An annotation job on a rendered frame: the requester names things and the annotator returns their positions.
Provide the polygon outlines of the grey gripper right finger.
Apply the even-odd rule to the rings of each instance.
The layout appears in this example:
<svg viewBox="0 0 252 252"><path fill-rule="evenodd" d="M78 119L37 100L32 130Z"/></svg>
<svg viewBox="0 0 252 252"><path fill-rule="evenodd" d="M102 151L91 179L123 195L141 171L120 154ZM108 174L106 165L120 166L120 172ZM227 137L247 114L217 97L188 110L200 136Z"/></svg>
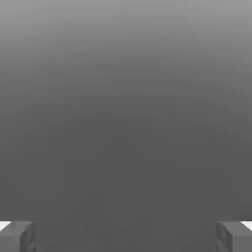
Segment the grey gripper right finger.
<svg viewBox="0 0 252 252"><path fill-rule="evenodd" d="M215 252L252 252L252 221L219 221L215 231Z"/></svg>

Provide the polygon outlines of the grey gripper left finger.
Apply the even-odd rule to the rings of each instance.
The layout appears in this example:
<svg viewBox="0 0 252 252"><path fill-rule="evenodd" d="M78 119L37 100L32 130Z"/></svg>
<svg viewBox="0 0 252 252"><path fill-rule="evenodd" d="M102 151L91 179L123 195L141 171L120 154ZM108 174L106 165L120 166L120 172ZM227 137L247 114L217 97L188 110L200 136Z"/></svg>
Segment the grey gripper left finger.
<svg viewBox="0 0 252 252"><path fill-rule="evenodd" d="M0 252L37 252L36 222L0 220Z"/></svg>

